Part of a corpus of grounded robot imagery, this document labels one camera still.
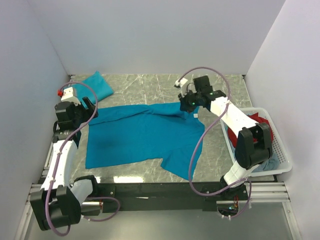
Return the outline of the blue polo t-shirt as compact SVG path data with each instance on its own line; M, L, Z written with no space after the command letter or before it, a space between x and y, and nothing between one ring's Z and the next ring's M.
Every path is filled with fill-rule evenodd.
M121 105L98 109L89 122L86 169L162 159L161 167L187 180L202 152L195 149L205 126L180 103Z

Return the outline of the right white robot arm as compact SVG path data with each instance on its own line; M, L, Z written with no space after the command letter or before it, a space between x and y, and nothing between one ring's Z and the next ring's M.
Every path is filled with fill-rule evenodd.
M188 89L187 79L175 82L174 86L181 90L178 95L180 110L191 113L197 107L206 108L220 117L236 136L235 162L222 178L225 184L219 187L221 197L230 200L237 194L240 180L272 157L271 128L266 122L259 123L243 113L221 90L213 90L208 76L195 78L193 84L195 92Z

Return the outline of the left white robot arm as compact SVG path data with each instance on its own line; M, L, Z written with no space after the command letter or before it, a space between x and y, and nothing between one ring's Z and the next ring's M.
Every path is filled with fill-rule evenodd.
M72 161L79 148L81 129L98 117L98 107L88 97L75 103L71 99L61 100L54 109L57 116L53 131L53 155L48 174L40 190L30 195L30 204L42 231L52 230L64 237L67 233L58 228L79 223L82 203L96 200L100 188L93 175L77 178L70 186Z

